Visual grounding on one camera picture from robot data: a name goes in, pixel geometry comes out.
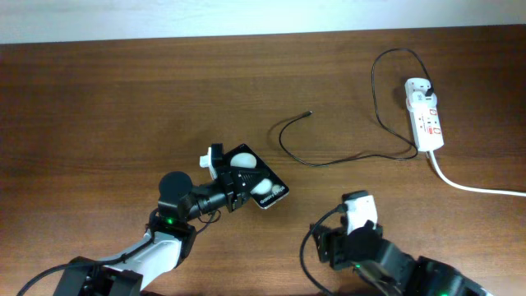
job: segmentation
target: black wire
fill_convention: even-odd
[[[155,223],[155,215],[157,214],[158,209],[153,210],[150,213],[150,221],[147,225],[148,228],[151,228],[152,225]],[[104,261],[92,261],[92,262],[73,262],[73,263],[67,263],[67,264],[61,264],[59,266],[51,267],[47,269],[46,271],[40,272],[37,276],[35,276],[33,279],[28,281],[22,289],[16,294],[16,296],[22,296],[33,286],[36,284],[39,280],[42,280],[45,276],[51,275],[54,272],[57,271],[63,271],[68,268],[77,268],[77,267],[100,267],[100,266],[106,266],[106,265],[115,265],[121,262],[125,262],[127,259],[135,256],[138,252],[140,252],[142,249],[153,243],[155,240],[155,232],[152,231],[151,238],[141,244],[139,247],[137,247],[135,250],[129,252],[129,253],[123,253],[119,258],[115,258],[112,260],[104,260]]]
[[[418,54],[415,53],[411,49],[400,48],[400,49],[389,49],[389,50],[386,50],[385,52],[381,53],[375,59],[374,63],[372,64],[372,69],[371,69],[371,88],[372,88],[372,101],[374,102],[374,105],[375,105],[376,120],[378,120],[378,123],[380,124],[380,126],[383,129],[385,129],[386,131],[388,131],[388,132],[392,133],[393,135],[397,136],[399,139],[401,139],[402,141],[408,143],[412,148],[414,148],[415,152],[414,152],[413,155],[407,156],[407,157],[393,157],[393,156],[381,155],[381,154],[371,154],[371,155],[363,155],[363,156],[358,156],[358,157],[355,157],[355,156],[346,157],[346,158],[342,158],[340,160],[332,160],[330,162],[323,163],[323,164],[312,164],[312,163],[306,162],[305,160],[300,159],[299,157],[294,155],[292,152],[290,152],[287,148],[285,148],[285,146],[283,145],[283,142],[281,141],[281,137],[283,135],[283,132],[285,131],[285,129],[289,125],[295,123],[296,121],[298,121],[298,120],[300,120],[302,118],[306,118],[306,117],[311,116],[312,115],[312,111],[307,111],[307,112],[303,113],[302,115],[300,115],[299,117],[293,119],[289,123],[285,124],[285,126],[281,129],[281,132],[279,132],[279,138],[278,138],[279,139],[279,145],[281,146],[281,149],[283,149],[285,151],[285,153],[287,153],[290,157],[294,158],[298,162],[300,162],[302,164],[305,164],[305,165],[308,165],[310,167],[325,167],[325,166],[328,166],[328,165],[331,165],[331,164],[339,164],[339,163],[348,162],[348,161],[354,161],[354,160],[363,160],[363,159],[370,158],[370,157],[381,157],[381,158],[385,158],[385,159],[388,159],[388,160],[410,160],[410,159],[413,159],[413,158],[417,157],[417,155],[418,155],[418,148],[417,148],[417,146],[412,141],[406,139],[405,137],[401,136],[397,132],[395,132],[392,129],[388,128],[380,120],[380,114],[378,112],[378,103],[376,102],[376,86],[375,86],[375,67],[376,67],[376,63],[378,61],[380,61],[380,59],[384,55],[386,55],[388,53],[392,53],[394,51],[404,51],[404,52],[411,53],[418,60],[418,62],[420,63],[420,66],[422,66],[422,70],[424,71],[424,74],[426,74],[426,78],[431,83],[431,88],[426,93],[427,96],[431,95],[433,93],[433,91],[434,91],[433,82],[431,81],[431,78],[429,77],[429,73],[427,72],[427,69],[426,69],[426,66],[424,65],[424,62],[418,56]]]
[[[302,269],[303,269],[303,272],[305,273],[305,275],[307,276],[307,278],[309,280],[311,280],[311,282],[319,289],[321,290],[321,292],[323,292],[325,295],[334,295],[332,292],[330,292],[326,287],[323,286],[323,284],[320,284],[320,282],[318,282],[312,275],[311,273],[309,273],[309,271],[307,270],[307,266],[305,265],[305,260],[304,260],[304,256],[303,256],[303,253],[305,251],[305,245],[307,244],[307,240],[309,239],[309,237],[312,235],[312,233],[314,233],[314,231],[316,230],[316,228],[318,228],[322,223],[323,221],[325,221],[327,218],[329,218],[331,215],[333,215],[334,213],[338,213],[340,211],[343,210],[343,205],[338,205],[336,206],[333,210],[329,211],[327,214],[323,215],[323,217],[321,217],[318,222],[316,222],[314,224],[314,226],[311,227],[311,229],[309,230],[309,232],[307,232],[307,235],[305,235],[305,238],[303,238],[303,241],[302,241],[302,245],[300,246],[299,248],[299,263],[301,264],[302,266]]]
[[[219,212],[219,217],[217,217],[216,220],[212,220],[212,219],[215,217],[215,214],[216,214],[217,212]],[[212,213],[212,215],[210,215],[210,219],[209,219],[208,221],[203,221],[203,220],[201,220],[201,217],[199,217],[198,220],[199,220],[201,223],[204,223],[205,226],[203,226],[202,229],[199,229],[199,231],[197,231],[197,234],[200,234],[200,233],[202,233],[203,231],[205,231],[205,229],[206,229],[210,224],[219,221],[219,219],[221,219],[221,211],[220,211],[220,210],[215,210],[215,211]]]

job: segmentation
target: power strip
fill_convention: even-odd
[[[444,145],[436,95],[426,96],[430,88],[431,82],[424,78],[411,78],[405,82],[405,103],[411,116],[414,141],[421,152],[437,150]]]
[[[450,186],[480,193],[505,194],[526,197],[526,192],[512,192],[507,190],[482,189],[459,185],[449,180],[441,171],[435,158],[434,150],[444,145],[441,122],[436,110],[436,94],[431,88],[431,82],[424,78],[411,78],[405,82],[405,103],[408,106],[413,126],[414,141],[418,151],[426,152],[438,176]]]

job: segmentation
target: wooden table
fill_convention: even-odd
[[[371,99],[372,62],[393,47],[418,52],[435,82],[444,173],[526,191],[524,26],[0,46],[2,294],[78,255],[133,244],[165,173],[208,182],[198,160],[210,143],[230,150],[244,142],[290,186],[289,196],[269,210],[250,202],[224,213],[148,290],[316,294],[299,265],[302,237],[343,193],[366,189],[385,237],[402,250],[447,262],[495,295],[524,295],[526,199],[449,187],[424,155],[313,169],[279,148],[280,122],[310,109],[315,114],[284,136],[301,157],[407,150],[379,127]],[[376,71],[382,119],[411,136],[403,84],[422,76],[418,63],[394,53]],[[314,243],[306,252],[330,289],[366,287],[351,270],[319,263]],[[28,294],[50,295],[59,277]]]

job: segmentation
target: cable connector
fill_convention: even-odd
[[[314,112],[309,110],[309,111],[306,111],[305,113],[302,114],[302,116],[300,116],[301,118],[305,118],[307,116],[311,116]]]
[[[435,93],[435,88],[433,87],[433,84],[431,83],[431,87],[426,90],[426,97],[430,97]]]
[[[343,213],[347,213],[347,210],[348,210],[348,207],[346,204],[342,203],[342,204],[339,204],[338,206],[336,206],[336,211],[343,214]]]

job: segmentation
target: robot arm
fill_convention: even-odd
[[[158,210],[150,215],[143,239],[99,261],[74,259],[54,295],[139,295],[155,278],[180,265],[190,254],[197,232],[188,221],[224,206],[233,212],[251,199],[251,192],[264,179],[280,181],[266,165],[243,168],[226,164],[222,146],[212,146],[214,181],[194,186],[183,172],[166,174],[159,183]],[[249,150],[245,145],[240,147]],[[262,163],[255,154],[252,157]]]
[[[425,257],[414,260],[382,238],[374,199],[365,191],[343,195],[342,227],[312,229],[321,262],[336,271],[353,267],[368,284],[394,296],[491,296],[454,267]]]

